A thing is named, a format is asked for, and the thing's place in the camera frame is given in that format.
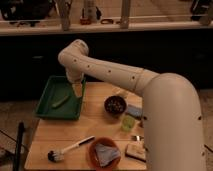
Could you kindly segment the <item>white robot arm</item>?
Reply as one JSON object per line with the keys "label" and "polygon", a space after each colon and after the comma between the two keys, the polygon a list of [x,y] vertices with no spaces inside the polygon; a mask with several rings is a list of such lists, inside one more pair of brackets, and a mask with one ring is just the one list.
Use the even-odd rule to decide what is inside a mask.
{"label": "white robot arm", "polygon": [[87,74],[143,99],[148,171],[206,171],[201,106],[191,82],[174,73],[91,58],[88,51],[77,39],[60,51],[58,61],[72,83]]}

